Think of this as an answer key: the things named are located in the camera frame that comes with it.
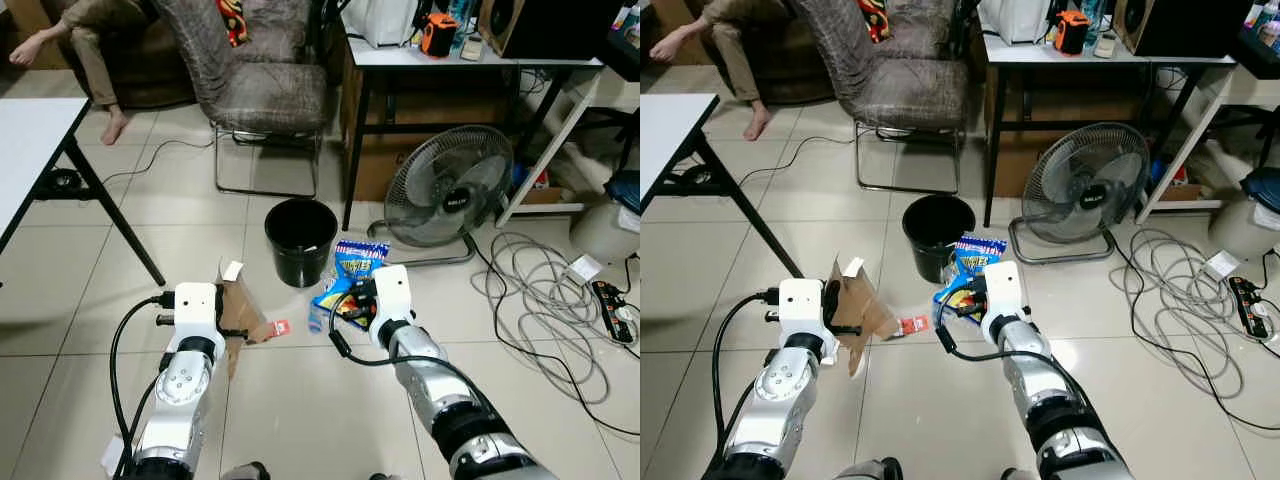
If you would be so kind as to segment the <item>person's bare hand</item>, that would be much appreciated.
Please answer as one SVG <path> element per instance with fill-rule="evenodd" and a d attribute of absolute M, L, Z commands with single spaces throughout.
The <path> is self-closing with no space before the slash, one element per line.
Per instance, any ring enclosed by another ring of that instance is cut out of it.
<path fill-rule="evenodd" d="M 18 67 L 31 67 L 46 42 L 46 35 L 42 31 L 31 35 L 12 51 L 8 58 L 9 63 Z"/>
<path fill-rule="evenodd" d="M 689 33 L 681 27 L 659 40 L 649 51 L 649 59 L 658 63 L 672 63 L 680 49 L 687 42 Z"/>

